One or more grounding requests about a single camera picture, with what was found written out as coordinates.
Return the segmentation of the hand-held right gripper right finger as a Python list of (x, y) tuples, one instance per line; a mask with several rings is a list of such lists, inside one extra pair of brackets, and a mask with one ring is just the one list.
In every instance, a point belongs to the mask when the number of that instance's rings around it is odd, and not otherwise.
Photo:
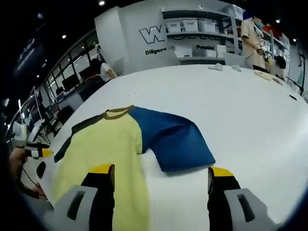
[(269, 229), (267, 206), (224, 168), (208, 169), (207, 209), (211, 231)]

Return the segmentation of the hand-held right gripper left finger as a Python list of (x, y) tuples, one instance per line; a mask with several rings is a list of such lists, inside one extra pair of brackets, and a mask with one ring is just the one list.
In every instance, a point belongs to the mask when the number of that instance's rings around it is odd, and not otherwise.
[(111, 231), (115, 207), (115, 165), (91, 169), (81, 185), (72, 187), (51, 213), (53, 231)]

